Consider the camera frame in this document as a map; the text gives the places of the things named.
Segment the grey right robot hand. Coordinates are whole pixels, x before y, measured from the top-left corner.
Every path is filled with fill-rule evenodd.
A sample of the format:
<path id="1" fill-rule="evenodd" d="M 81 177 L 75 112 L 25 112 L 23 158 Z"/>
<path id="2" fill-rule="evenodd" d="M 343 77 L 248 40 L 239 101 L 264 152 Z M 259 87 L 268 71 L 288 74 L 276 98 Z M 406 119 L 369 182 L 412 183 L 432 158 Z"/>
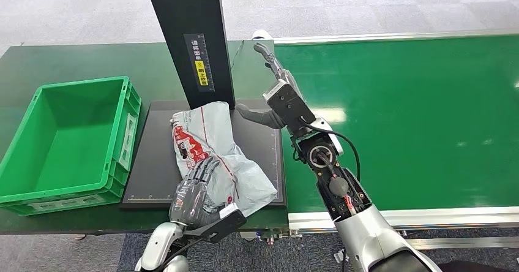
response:
<path id="1" fill-rule="evenodd" d="M 265 44 L 255 43 L 253 49 L 263 56 L 265 60 L 264 65 L 272 71 L 277 80 L 283 80 L 287 82 L 287 84 L 290 84 L 295 90 L 295 92 L 302 99 L 304 99 L 292 73 L 282 66 L 280 61 L 276 58 L 273 52 L 271 52 L 268 49 L 268 47 Z M 285 122 L 281 119 L 281 117 L 279 117 L 279 115 L 276 114 L 276 112 L 274 112 L 273 110 L 269 110 L 266 112 L 252 111 L 244 104 L 237 104 L 235 109 L 244 119 L 249 120 L 253 123 L 261 124 L 272 129 L 282 129 L 286 126 Z"/>

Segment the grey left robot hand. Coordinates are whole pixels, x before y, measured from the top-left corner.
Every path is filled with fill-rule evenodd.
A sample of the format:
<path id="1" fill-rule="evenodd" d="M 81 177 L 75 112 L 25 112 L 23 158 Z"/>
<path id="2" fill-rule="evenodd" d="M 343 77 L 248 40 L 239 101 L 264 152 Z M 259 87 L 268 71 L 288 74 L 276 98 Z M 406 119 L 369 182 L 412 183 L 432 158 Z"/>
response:
<path id="1" fill-rule="evenodd" d="M 220 219 L 221 206 L 216 205 L 208 192 L 208 184 L 220 161 L 210 156 L 189 170 L 179 183 L 170 205 L 169 219 L 191 229 L 208 225 Z"/>

